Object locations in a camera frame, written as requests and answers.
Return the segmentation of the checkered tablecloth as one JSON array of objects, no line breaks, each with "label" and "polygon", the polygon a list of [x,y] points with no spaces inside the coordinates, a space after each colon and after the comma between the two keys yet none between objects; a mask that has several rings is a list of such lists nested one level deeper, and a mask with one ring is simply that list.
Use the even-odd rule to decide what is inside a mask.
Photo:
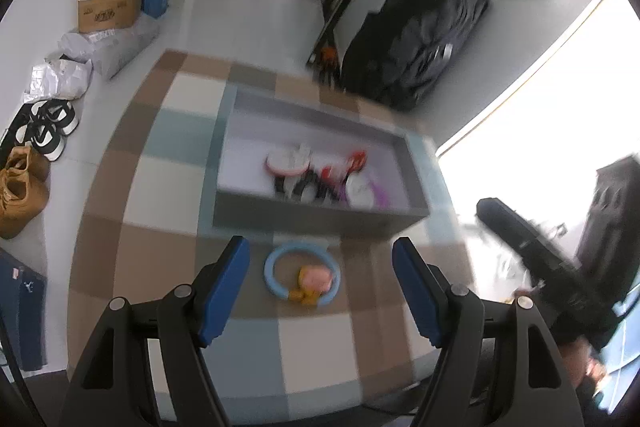
[{"label": "checkered tablecloth", "polygon": [[[242,88],[405,135],[431,206],[410,239],[450,281],[472,283],[434,146],[414,121],[305,78],[169,50],[120,118],[89,191],[70,269],[70,364],[78,362],[108,300],[163,297],[224,249],[231,233],[214,221],[218,166]],[[322,236],[343,280],[332,303],[311,308],[277,299],[262,279],[267,255],[285,236],[251,231],[247,239],[252,261],[241,294],[224,332],[204,353],[232,423],[345,410],[431,373],[437,355],[410,317],[389,243]]]}]

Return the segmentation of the white round badge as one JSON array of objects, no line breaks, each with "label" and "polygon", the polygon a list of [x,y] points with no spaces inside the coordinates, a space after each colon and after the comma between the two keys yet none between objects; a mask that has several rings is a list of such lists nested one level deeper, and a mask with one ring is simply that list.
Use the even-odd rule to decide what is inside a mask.
[{"label": "white round badge", "polygon": [[311,163],[311,150],[306,146],[272,150],[265,159],[265,167],[275,176],[300,176]]},{"label": "white round badge", "polygon": [[344,192],[352,208],[370,210],[376,206],[374,185],[364,174],[352,173],[345,182]]}]

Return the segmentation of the red hair clip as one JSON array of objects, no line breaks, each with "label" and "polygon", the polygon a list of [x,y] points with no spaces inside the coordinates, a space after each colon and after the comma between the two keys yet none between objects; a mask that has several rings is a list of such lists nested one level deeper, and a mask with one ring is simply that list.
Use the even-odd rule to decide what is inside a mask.
[{"label": "red hair clip", "polygon": [[368,155],[365,150],[356,150],[346,161],[347,172],[360,172],[367,165]]}]

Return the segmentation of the red white small charm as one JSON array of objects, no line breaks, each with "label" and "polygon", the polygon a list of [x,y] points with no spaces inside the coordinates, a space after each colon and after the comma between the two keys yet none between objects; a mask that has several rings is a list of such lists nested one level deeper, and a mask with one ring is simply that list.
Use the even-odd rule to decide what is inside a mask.
[{"label": "red white small charm", "polygon": [[320,172],[320,178],[331,184],[342,184],[346,176],[348,176],[348,168],[345,164],[326,165]]}]

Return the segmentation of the grey jewelry tray box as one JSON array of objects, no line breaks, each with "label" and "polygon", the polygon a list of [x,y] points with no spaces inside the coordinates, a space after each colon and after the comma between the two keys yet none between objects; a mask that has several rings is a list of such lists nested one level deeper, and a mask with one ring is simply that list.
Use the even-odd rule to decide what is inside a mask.
[{"label": "grey jewelry tray box", "polygon": [[[309,147],[300,176],[265,167],[272,150]],[[320,178],[326,165],[345,164],[365,150],[360,172],[373,183],[376,206],[352,208],[342,184]],[[390,237],[430,213],[408,134],[368,124],[342,110],[321,109],[248,88],[235,91],[224,128],[213,207],[219,228],[303,235]]]}]

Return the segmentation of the brown cardboard box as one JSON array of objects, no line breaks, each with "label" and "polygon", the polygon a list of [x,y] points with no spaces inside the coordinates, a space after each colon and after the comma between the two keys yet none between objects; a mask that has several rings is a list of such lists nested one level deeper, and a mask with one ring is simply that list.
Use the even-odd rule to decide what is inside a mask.
[{"label": "brown cardboard box", "polygon": [[142,0],[77,0],[77,29],[81,34],[124,29],[138,19]]}]

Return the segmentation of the black backpack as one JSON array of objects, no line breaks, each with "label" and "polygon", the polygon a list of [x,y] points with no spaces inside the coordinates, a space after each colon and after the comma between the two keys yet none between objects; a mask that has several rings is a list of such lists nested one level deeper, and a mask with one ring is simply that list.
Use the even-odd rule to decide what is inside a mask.
[{"label": "black backpack", "polygon": [[418,107],[457,56],[490,0],[385,0],[343,58],[340,88],[398,112]]}]

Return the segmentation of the white plastic bag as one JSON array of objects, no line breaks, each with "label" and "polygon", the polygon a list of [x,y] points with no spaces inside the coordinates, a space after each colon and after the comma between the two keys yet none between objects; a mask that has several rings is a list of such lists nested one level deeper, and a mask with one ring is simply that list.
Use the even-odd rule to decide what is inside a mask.
[{"label": "white plastic bag", "polygon": [[88,91],[93,67],[85,63],[57,58],[32,68],[28,85],[23,92],[24,103],[58,100],[73,101]]}]

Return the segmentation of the black white sneakers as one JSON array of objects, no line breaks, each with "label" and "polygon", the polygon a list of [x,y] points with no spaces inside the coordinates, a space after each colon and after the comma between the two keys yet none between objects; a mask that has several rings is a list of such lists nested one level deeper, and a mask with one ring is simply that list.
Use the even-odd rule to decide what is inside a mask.
[{"label": "black white sneakers", "polygon": [[30,145],[48,161],[57,161],[65,150],[66,139],[79,124],[70,101],[50,98],[26,103],[10,126],[16,145]]}]

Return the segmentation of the tan boots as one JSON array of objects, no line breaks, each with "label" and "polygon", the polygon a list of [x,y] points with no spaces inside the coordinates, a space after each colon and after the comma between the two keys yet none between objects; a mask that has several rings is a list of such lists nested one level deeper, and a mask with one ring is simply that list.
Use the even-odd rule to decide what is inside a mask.
[{"label": "tan boots", "polygon": [[31,146],[13,147],[1,170],[2,239],[13,239],[46,208],[50,162]]}]

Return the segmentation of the grey plastic mailer bag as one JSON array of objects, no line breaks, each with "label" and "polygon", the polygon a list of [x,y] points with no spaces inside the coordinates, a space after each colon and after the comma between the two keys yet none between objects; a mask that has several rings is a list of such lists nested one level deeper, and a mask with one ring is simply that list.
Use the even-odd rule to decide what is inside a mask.
[{"label": "grey plastic mailer bag", "polygon": [[58,49],[75,62],[92,63],[93,72],[110,80],[139,55],[160,33],[160,22],[144,13],[122,29],[69,31],[58,40]]}]

